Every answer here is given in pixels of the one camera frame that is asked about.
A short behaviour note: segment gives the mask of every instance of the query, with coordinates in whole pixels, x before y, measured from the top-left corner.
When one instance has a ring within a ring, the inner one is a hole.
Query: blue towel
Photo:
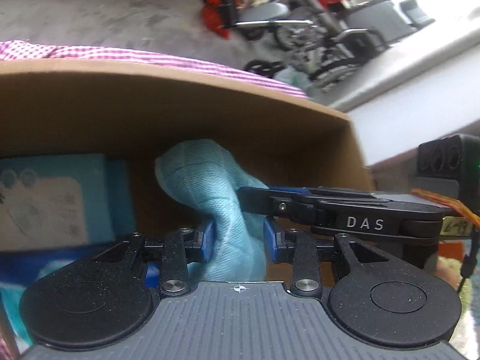
[[[32,339],[27,333],[27,329],[20,318],[20,312],[18,311],[18,305],[20,298],[22,297],[25,287],[6,285],[0,283],[0,300],[2,301],[3,308],[10,322],[11,328],[28,346],[32,345]]]
[[[245,173],[233,156],[210,139],[179,143],[155,161],[160,187],[177,202],[213,216],[210,262],[189,264],[193,281],[260,281],[266,270],[263,216],[242,213],[238,188],[267,186]]]

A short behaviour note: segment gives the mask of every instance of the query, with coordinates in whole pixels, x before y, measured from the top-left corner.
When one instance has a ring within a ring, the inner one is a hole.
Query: wheelchair wheel
[[[319,45],[322,37],[311,31],[310,28],[293,28],[279,26],[273,30],[273,38],[283,51],[291,51],[301,47],[309,48]]]
[[[333,61],[311,73],[310,81],[324,91],[354,74],[362,65],[356,58],[345,58]]]
[[[243,35],[243,37],[251,42],[258,41],[263,37],[263,34],[265,34],[265,29],[264,28],[249,28],[248,30],[246,28],[242,28],[240,30],[240,33]]]
[[[244,71],[255,73],[269,79],[272,79],[275,74],[283,69],[285,69],[285,65],[281,61],[268,62],[262,59],[253,59],[243,67]]]

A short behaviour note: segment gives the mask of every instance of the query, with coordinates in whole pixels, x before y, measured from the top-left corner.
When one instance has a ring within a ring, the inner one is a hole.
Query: cardboard box flap
[[[117,61],[0,63],[1,152],[138,155],[212,138],[288,154],[348,124],[321,105],[241,81]]]

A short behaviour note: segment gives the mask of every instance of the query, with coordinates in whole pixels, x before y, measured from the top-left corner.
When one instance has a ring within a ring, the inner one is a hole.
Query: checkered cloth
[[[13,360],[6,342],[0,337],[0,360]]]
[[[30,44],[22,40],[0,42],[0,61],[41,58],[108,59],[168,66],[197,73],[214,74],[216,76],[260,85],[303,99],[307,98],[303,91],[291,85],[258,76],[254,73],[233,69],[232,67],[222,64],[198,61],[197,59],[159,54],[157,52],[117,49],[113,47],[43,46],[40,44]]]

